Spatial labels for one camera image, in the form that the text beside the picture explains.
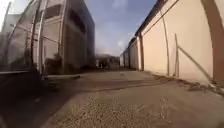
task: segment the building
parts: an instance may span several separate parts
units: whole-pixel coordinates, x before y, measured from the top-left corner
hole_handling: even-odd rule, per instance
[[[37,17],[33,46],[31,28],[38,0],[28,6],[24,15],[19,15],[22,18],[12,34],[6,55],[7,65],[13,70],[24,70],[27,59],[24,53],[29,49],[33,49],[32,59],[37,63],[37,39],[45,1],[42,0]],[[13,19],[18,14],[8,17],[7,20]],[[49,0],[43,36],[43,62],[59,54],[65,72],[95,66],[95,24],[84,0]]]
[[[44,36],[51,39],[44,40],[44,59],[59,53],[65,70],[95,66],[95,25],[84,0],[50,0]]]
[[[223,0],[158,0],[124,52],[126,67],[224,85],[223,8]]]

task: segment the wall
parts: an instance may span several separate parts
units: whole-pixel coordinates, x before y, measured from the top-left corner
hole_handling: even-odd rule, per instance
[[[120,55],[120,66],[124,67],[124,54],[123,53]]]
[[[168,0],[141,35],[146,71],[212,83],[212,40],[200,0]]]
[[[130,63],[129,63],[129,53],[128,53],[128,50],[126,50],[124,52],[124,67],[125,68],[129,68],[130,67]]]
[[[71,19],[72,11],[83,23],[83,30]],[[64,65],[74,69],[95,66],[95,25],[84,1],[67,1],[64,25]]]
[[[213,48],[213,80],[218,85],[224,85],[224,29],[221,1],[201,0],[210,27]]]
[[[224,1],[223,0],[215,0],[216,6],[218,7],[220,17],[222,19],[222,25],[224,27]]]
[[[152,22],[150,22],[142,31],[144,68],[146,71],[166,74],[167,49],[162,20],[151,28],[152,24],[154,24],[160,17],[161,14],[157,13]]]
[[[130,46],[130,67],[139,69],[138,61],[138,45],[137,41],[134,41]]]

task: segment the beige wall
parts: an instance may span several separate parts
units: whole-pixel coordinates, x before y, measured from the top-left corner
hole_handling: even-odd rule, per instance
[[[168,0],[142,30],[144,68],[146,71],[169,72],[170,76],[210,83],[213,51],[203,5],[200,0],[176,1]]]
[[[201,0],[206,10],[206,16],[210,27],[213,48],[213,79],[216,84],[224,85],[224,29],[221,18],[220,6],[215,0]]]
[[[127,50],[124,52],[124,67],[129,68],[129,54]]]
[[[167,73],[167,52],[166,52],[166,39],[164,35],[164,26],[160,20],[150,31],[147,28],[153,23],[149,23],[146,29],[143,30],[143,46],[144,46],[144,68],[147,71],[158,72],[162,74]]]
[[[224,27],[224,0],[215,0],[215,3],[218,7],[220,17],[222,18],[222,25]]]
[[[120,66],[124,67],[124,54],[123,53],[120,55]]]
[[[133,42],[130,46],[130,66],[133,69],[138,69],[138,45],[137,41]]]

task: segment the roof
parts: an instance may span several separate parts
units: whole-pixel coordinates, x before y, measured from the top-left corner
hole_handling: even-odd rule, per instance
[[[156,15],[156,13],[164,5],[166,1],[167,0],[157,0],[156,4],[153,6],[152,10],[149,12],[148,16],[145,18],[142,25],[136,31],[135,36],[137,36],[148,25],[148,23],[153,19],[153,17]]]

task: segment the pavement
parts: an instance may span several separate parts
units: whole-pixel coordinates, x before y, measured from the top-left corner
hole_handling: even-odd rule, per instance
[[[84,73],[6,109],[3,120],[8,128],[224,128],[224,98],[188,84],[138,71]]]

